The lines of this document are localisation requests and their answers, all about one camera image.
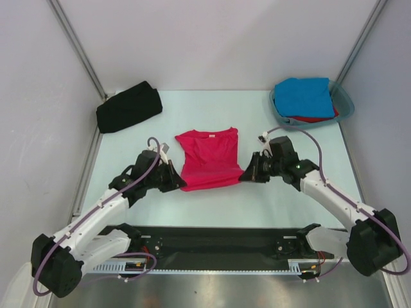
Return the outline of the pink t shirt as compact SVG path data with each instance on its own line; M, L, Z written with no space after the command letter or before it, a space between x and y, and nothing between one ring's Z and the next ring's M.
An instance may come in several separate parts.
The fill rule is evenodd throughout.
M238 129L219 132L190 130L175 137L184 151L181 178L184 192L239 184L243 170L238 164Z

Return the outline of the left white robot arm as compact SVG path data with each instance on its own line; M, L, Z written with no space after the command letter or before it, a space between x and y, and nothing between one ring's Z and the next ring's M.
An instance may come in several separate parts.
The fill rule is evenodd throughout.
M167 145L161 144L142 151L135 164L113 179L93 208L54 235L41 234L34 240L31 274L37 296L42 295L38 284L59 298L67 296L85 274L117 255L149 258L143 250L140 231L126 223L103 237L98 234L144 198L148 190L166 193L186 186L167 158L167 150Z

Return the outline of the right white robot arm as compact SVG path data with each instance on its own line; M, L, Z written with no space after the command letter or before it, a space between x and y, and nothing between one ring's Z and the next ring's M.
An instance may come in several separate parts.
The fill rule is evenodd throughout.
M333 230L313 223L301 229L296 241L301 256L331 253L348 259L360 274L369 277L405 254L393 213L377 211L339 191L318 165L299 158L287 136L269 139L263 134L259 140L263 149L252 154L239 180L264 184L280 177L322 205L345 228Z

